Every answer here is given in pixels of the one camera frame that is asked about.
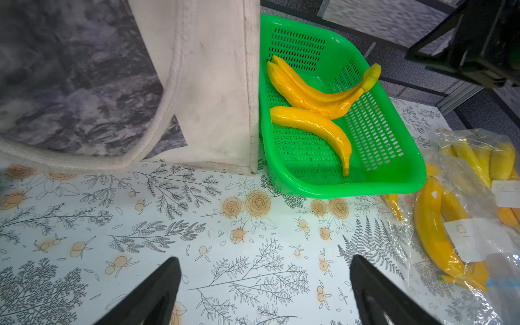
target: gray marble pattern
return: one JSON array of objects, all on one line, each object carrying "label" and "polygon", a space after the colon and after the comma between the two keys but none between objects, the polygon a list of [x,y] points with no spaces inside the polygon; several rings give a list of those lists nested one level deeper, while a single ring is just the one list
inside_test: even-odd
[{"label": "gray marble pattern", "polygon": [[496,88],[495,93],[505,102],[509,108],[520,117],[520,87]]},{"label": "gray marble pattern", "polygon": [[388,46],[377,44],[370,52],[367,62],[379,63],[381,76],[407,82],[423,88],[444,92],[457,79],[427,70],[423,65],[405,59],[405,53]]},{"label": "gray marble pattern", "polygon": [[385,90],[386,94],[392,97],[398,96],[401,93],[401,91],[403,91],[405,88],[404,86],[396,85],[383,80],[379,80],[379,82],[381,83],[381,86],[383,86],[383,89]]},{"label": "gray marble pattern", "polygon": [[443,96],[430,94],[413,88],[406,88],[405,91],[399,95],[399,97],[431,106],[437,105],[437,103],[444,99]]},{"label": "gray marble pattern", "polygon": [[454,131],[466,129],[466,127],[464,126],[464,123],[462,123],[462,121],[460,120],[460,118],[457,116],[457,114],[454,111],[451,111],[448,114],[444,115],[444,119],[446,120],[446,122],[448,122],[448,125]]},{"label": "gray marble pattern", "polygon": [[[406,47],[446,17],[416,0],[330,0],[323,15],[326,20]],[[431,45],[437,48],[440,43]]]},{"label": "gray marble pattern", "polygon": [[[146,131],[162,85],[124,0],[0,5],[0,135],[117,156]],[[154,152],[185,146],[177,120]]]},{"label": "gray marble pattern", "polygon": [[323,0],[269,0],[284,7],[316,16]]},{"label": "gray marble pattern", "polygon": [[491,97],[488,89],[482,89],[462,103],[458,109],[473,128],[481,127],[511,138],[515,148],[520,148],[520,128],[511,121]]}]

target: black metal frame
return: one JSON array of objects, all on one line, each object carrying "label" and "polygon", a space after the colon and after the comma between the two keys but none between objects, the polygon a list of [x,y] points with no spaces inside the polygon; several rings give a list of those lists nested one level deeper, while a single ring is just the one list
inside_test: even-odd
[{"label": "black metal frame", "polygon": [[[507,80],[520,85],[520,10],[508,0],[467,0],[432,32],[408,49],[405,58],[487,88]],[[436,55],[420,50],[455,29],[451,44]]]},{"label": "black metal frame", "polygon": [[179,290],[179,260],[167,259],[96,325],[166,325]]},{"label": "black metal frame", "polygon": [[354,255],[350,280],[363,325],[441,325],[361,255]]}]

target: printed flower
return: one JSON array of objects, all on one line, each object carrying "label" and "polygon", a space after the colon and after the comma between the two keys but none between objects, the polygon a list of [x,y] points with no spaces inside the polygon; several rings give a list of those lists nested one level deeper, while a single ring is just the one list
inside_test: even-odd
[{"label": "printed flower", "polygon": [[244,210],[244,202],[237,198],[229,198],[222,203],[222,213],[228,218],[237,217],[237,215]]},{"label": "printed flower", "polygon": [[137,215],[140,215],[142,213],[142,211],[145,209],[145,206],[148,206],[148,204],[150,204],[150,203],[145,203],[144,200],[137,201],[137,203],[135,204],[135,207],[134,207],[137,211],[139,211],[139,213]]},{"label": "printed flower", "polygon": [[290,248],[294,248],[294,256],[299,257],[302,254],[303,248],[300,248],[301,245],[296,246],[289,246]]},{"label": "printed flower", "polygon": [[320,261],[320,270],[323,271],[323,275],[328,274],[331,277],[333,277],[332,271],[330,270],[330,265],[334,262],[330,259],[325,259],[325,248],[323,249],[323,251],[320,251],[320,253],[321,254],[318,256],[318,259]]},{"label": "printed flower", "polygon": [[180,302],[176,301],[173,305],[172,320],[170,321],[170,325],[180,325],[179,316],[185,312],[186,307],[184,307]]},{"label": "printed flower", "polygon": [[303,233],[305,234],[305,239],[306,240],[309,240],[309,225],[307,224],[307,221],[302,219],[301,217],[299,217],[298,219],[296,218],[293,218],[293,220],[296,222],[297,224],[297,229],[296,231],[303,231]]},{"label": "printed flower", "polygon": [[36,246],[36,249],[33,251],[33,252],[39,252],[39,251],[42,251],[44,253],[48,253],[47,252],[47,248],[49,248],[50,244],[49,243],[43,243],[41,246],[34,243],[34,246]]},{"label": "printed flower", "polygon": [[263,216],[271,209],[271,200],[265,191],[253,190],[246,197],[245,205],[251,215]]},{"label": "printed flower", "polygon": [[348,217],[348,204],[343,198],[329,200],[330,210],[338,219],[346,219]]},{"label": "printed flower", "polygon": [[25,199],[27,199],[27,197],[23,192],[5,195],[4,198],[0,200],[0,210],[8,210],[13,207],[18,207],[18,205]]},{"label": "printed flower", "polygon": [[320,302],[320,309],[325,305],[325,307],[330,310],[329,303],[327,303],[327,298],[332,296],[331,294],[325,294],[325,291],[323,290],[323,282],[320,280],[320,286],[316,288],[316,291],[318,292],[318,301]]},{"label": "printed flower", "polygon": [[88,243],[90,243],[96,236],[90,238],[87,242],[79,241],[72,245],[72,250],[70,251],[70,257],[78,257],[81,256],[83,258],[84,250],[93,250],[93,248],[87,247]]},{"label": "printed flower", "polygon": [[330,239],[330,229],[329,228],[320,228],[320,237],[323,240],[329,240]]},{"label": "printed flower", "polygon": [[49,173],[49,177],[53,180],[69,180],[75,178],[76,175],[66,173]]},{"label": "printed flower", "polygon": [[243,228],[237,228],[231,232],[231,236],[229,239],[235,244],[238,244],[240,241],[244,241],[245,231]]},{"label": "printed flower", "polygon": [[118,258],[115,259],[114,262],[107,261],[108,267],[105,269],[105,274],[111,275],[112,273],[114,273],[115,269],[118,268],[117,272],[115,273],[115,277],[117,278],[119,272],[121,272],[123,267],[128,267],[128,266],[132,266],[134,264],[139,263],[139,261],[130,263],[131,260],[132,260],[131,257],[130,257],[130,259],[126,259],[125,256],[119,256]]},{"label": "printed flower", "polygon": [[210,246],[210,248],[207,248],[206,246],[200,246],[200,248],[199,248],[199,254],[200,254],[200,255],[199,255],[199,257],[197,257],[197,258],[195,259],[195,261],[198,260],[198,259],[200,259],[201,257],[204,256],[204,257],[206,258],[206,261],[209,262],[209,261],[210,261],[210,258],[209,258],[206,254],[210,252],[211,247],[213,247],[213,246]]},{"label": "printed flower", "polygon": [[128,196],[131,197],[131,198],[134,198],[135,195],[137,195],[137,193],[139,193],[139,192],[136,192],[136,191],[135,191],[133,188],[131,188],[131,187],[130,187],[130,189],[131,189],[131,191],[128,192]]},{"label": "printed flower", "polygon": [[53,240],[53,245],[56,246],[58,245],[63,239],[65,239],[66,237],[61,237],[61,238],[58,238],[58,234],[55,233],[54,236],[56,237],[55,240]]},{"label": "printed flower", "polygon": [[22,165],[11,165],[5,171],[5,174],[14,179],[27,178],[36,172],[36,168],[29,168]]},{"label": "printed flower", "polygon": [[321,200],[313,200],[310,203],[310,210],[317,217],[323,217],[329,211],[329,206]]}]

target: bagged banana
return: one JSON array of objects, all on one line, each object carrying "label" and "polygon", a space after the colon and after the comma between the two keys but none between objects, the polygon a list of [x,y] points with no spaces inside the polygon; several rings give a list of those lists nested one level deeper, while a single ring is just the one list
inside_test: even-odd
[{"label": "bagged banana", "polygon": [[399,195],[402,220],[386,216],[407,293],[443,324],[517,324],[518,233],[467,160],[421,152],[435,168],[419,192]]},{"label": "bagged banana", "polygon": [[520,178],[516,152],[509,137],[481,128],[437,130],[440,151],[465,159],[491,189],[499,219],[520,232]]}]

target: fake banana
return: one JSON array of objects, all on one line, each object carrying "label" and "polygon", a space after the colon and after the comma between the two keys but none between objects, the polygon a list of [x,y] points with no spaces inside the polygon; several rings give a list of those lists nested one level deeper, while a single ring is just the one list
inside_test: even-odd
[{"label": "fake banana", "polygon": [[464,158],[473,168],[473,170],[477,173],[477,175],[484,181],[487,187],[491,187],[491,179],[489,179],[489,175],[484,173],[482,168],[480,167],[479,161],[473,150],[471,149],[470,145],[467,143],[466,139],[463,139],[460,142],[457,142],[456,144],[453,144],[453,148],[455,149],[455,152],[457,153],[457,157]]},{"label": "fake banana", "polygon": [[419,239],[435,265],[449,275],[441,277],[443,281],[487,291],[487,287],[477,280],[478,276],[466,272],[464,262],[448,240],[440,217],[442,195],[443,187],[435,177],[429,177],[419,191],[414,207],[415,229]]},{"label": "fake banana", "polygon": [[471,149],[475,153],[475,156],[478,160],[478,165],[480,166],[480,169],[482,169],[482,173],[484,174],[485,179],[483,179],[484,182],[491,182],[491,179],[489,178],[489,165],[491,163],[491,149],[486,147],[480,147],[480,146],[471,146]]},{"label": "fake banana", "polygon": [[441,147],[440,152],[456,157],[455,150],[452,145]]},{"label": "fake banana", "polygon": [[296,107],[276,106],[270,113],[272,122],[277,125],[311,132],[325,140],[340,157],[343,176],[348,176],[352,146],[339,126],[317,112]]},{"label": "fake banana", "polygon": [[386,202],[397,220],[405,220],[405,217],[402,215],[401,208],[399,207],[399,202],[397,201],[397,194],[385,194],[381,195],[381,197]]},{"label": "fake banana", "polygon": [[313,97],[316,100],[320,100],[324,103],[332,102],[340,99],[345,99],[355,93],[359,88],[362,88],[365,92],[368,92],[375,83],[378,81],[379,76],[381,75],[381,66],[379,64],[374,64],[371,66],[365,73],[363,74],[363,80],[355,85],[353,88],[346,90],[344,92],[335,93],[335,94],[326,94],[323,93],[309,85],[294,71],[294,69],[287,64],[282,58],[273,55],[271,61],[278,65],[298,86],[298,88],[306,93],[307,95]]},{"label": "fake banana", "polygon": [[302,91],[280,66],[272,62],[267,62],[267,74],[275,89],[293,107],[318,112],[329,120],[343,117],[350,110],[352,104],[365,93],[362,87],[358,87],[345,98],[322,101]]},{"label": "fake banana", "polygon": [[510,207],[498,207],[497,214],[500,222],[520,232],[520,224]]},{"label": "fake banana", "polygon": [[464,210],[462,204],[460,204],[459,200],[457,200],[455,194],[453,194],[451,191],[448,191],[444,186],[443,197],[440,203],[440,212],[447,222],[470,218],[467,215],[466,210]]},{"label": "fake banana", "polygon": [[489,176],[492,180],[506,180],[511,176],[515,163],[515,148],[511,143],[501,142],[491,154]]}]

